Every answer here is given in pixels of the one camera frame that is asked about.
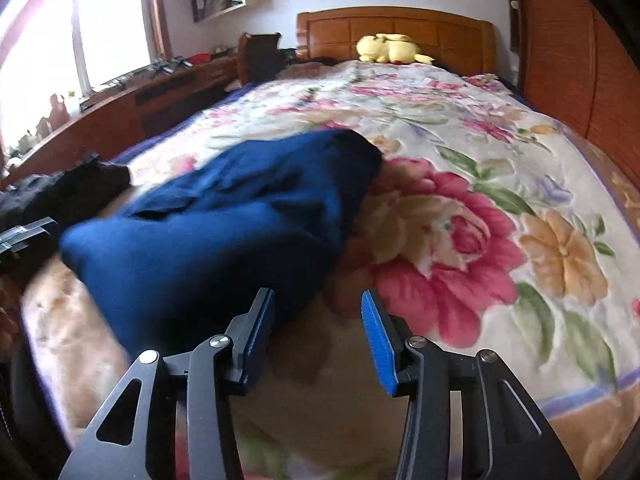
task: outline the yellow plush toy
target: yellow plush toy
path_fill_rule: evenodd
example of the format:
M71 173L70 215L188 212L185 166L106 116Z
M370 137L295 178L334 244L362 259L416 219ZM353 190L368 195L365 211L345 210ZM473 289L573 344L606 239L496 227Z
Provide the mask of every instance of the yellow plush toy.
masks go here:
M364 36L356 45L361 61L377 63L419 63L431 64L433 57L422 56L420 49L411 38L403 34L377 34Z

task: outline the plush toy tail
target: plush toy tail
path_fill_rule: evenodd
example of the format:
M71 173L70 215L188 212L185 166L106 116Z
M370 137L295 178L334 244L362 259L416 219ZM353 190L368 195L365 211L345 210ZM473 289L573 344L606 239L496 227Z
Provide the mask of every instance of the plush toy tail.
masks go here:
M433 57L423 56L422 54L416 54L415 55L415 60L418 63L424 63L426 65L430 65L431 61L433 61Z

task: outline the window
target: window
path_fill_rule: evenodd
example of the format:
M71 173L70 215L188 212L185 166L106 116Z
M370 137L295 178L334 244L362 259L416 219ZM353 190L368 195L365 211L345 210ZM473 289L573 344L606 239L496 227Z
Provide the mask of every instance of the window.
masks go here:
M73 108L78 96L148 65L151 57L142 0L47 0L0 68L5 149L17 147L27 130L35 134L50 113L52 94Z

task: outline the bed sheet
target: bed sheet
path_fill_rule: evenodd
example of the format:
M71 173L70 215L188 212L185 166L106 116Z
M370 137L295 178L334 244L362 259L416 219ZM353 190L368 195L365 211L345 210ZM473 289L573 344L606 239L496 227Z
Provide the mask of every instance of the bed sheet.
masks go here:
M640 415L638 192L494 76L357 61L292 66L205 111L133 160L132 180L146 189L242 140L327 126L386 160L325 288L274 339L252 394L233 399L249 478L392 477L406 401L377 383L358 316L370 286L443 348L495 349L596 478ZM65 269L54 259L40 273L23 316L73 443L128 361ZM460 416L453 397L452 479Z

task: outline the silver bolt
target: silver bolt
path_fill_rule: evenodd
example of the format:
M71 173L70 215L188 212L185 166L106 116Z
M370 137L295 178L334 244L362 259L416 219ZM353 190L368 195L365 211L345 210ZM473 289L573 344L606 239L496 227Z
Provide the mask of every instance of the silver bolt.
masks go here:
M409 338L409 346L411 348L424 348L427 346L427 340L421 335L412 335Z
M142 354L140 354L139 359L143 365L149 365L153 361L158 359L158 352L156 352L155 350L145 350L144 352L142 352Z
M231 339L226 335L215 335L211 339L209 339L209 344L213 346L213 348L222 348L229 344Z
M480 358L485 363L494 363L498 360L498 354L495 353L493 350L481 350L479 354L480 354Z

